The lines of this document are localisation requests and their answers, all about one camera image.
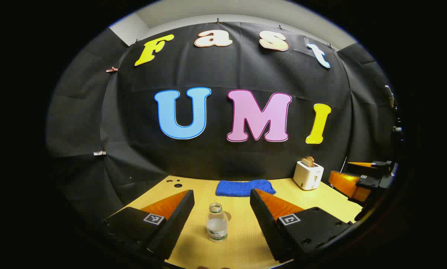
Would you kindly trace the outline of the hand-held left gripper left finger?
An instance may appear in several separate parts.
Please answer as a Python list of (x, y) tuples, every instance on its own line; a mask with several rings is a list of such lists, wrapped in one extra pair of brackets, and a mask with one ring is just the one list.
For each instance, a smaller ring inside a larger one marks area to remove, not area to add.
[(185, 190), (141, 209), (126, 207), (103, 221), (103, 232), (124, 249), (158, 261), (169, 259), (194, 207)]

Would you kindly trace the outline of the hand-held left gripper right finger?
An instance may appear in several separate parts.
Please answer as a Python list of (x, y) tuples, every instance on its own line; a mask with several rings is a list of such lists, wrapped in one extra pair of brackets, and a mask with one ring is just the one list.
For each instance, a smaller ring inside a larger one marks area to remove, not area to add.
[(303, 209), (260, 189), (252, 189), (249, 197), (270, 252), (281, 263), (315, 261), (351, 225), (319, 207)]

